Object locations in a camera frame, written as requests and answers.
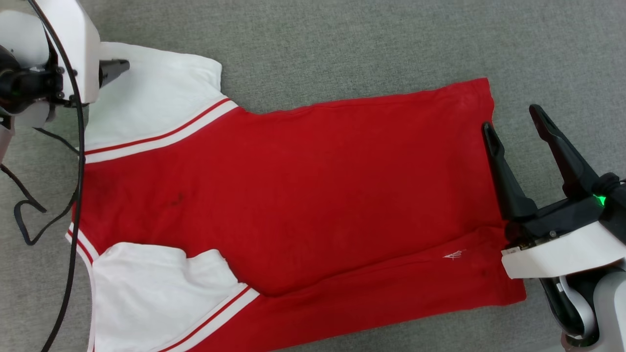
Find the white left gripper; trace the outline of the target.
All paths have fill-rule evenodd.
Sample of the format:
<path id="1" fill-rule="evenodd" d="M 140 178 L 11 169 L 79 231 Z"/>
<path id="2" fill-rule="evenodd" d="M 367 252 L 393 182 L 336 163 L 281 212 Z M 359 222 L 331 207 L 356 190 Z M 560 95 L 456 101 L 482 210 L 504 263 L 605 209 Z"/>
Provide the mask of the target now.
<path id="1" fill-rule="evenodd" d="M 52 42 L 51 47 L 58 57 L 58 65 L 65 70 L 63 73 L 65 98 L 74 95 L 70 78 L 71 73 L 76 72 L 74 78 L 81 102 L 83 104 L 95 102 L 100 88 L 128 71 L 130 62 L 123 59 L 100 60 L 100 35 L 78 0 L 39 0 L 37 5 L 60 40 L 71 65 L 71 68 L 67 67 L 60 49 Z"/>

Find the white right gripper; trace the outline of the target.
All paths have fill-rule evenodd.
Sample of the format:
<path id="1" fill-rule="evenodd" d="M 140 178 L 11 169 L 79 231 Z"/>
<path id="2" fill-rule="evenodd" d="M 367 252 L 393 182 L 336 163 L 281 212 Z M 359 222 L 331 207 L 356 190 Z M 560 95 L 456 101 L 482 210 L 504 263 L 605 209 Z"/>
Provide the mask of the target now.
<path id="1" fill-rule="evenodd" d="M 502 219 L 510 221 L 505 230 L 508 245 L 502 251 L 508 276 L 556 278 L 621 261 L 625 258 L 622 231 L 608 229 L 608 220 L 613 219 L 608 200 L 593 195 L 599 176 L 541 106 L 532 104 L 529 112 L 539 137 L 550 147 L 569 199 L 538 211 L 510 169 L 492 123 L 482 124 L 499 211 Z"/>

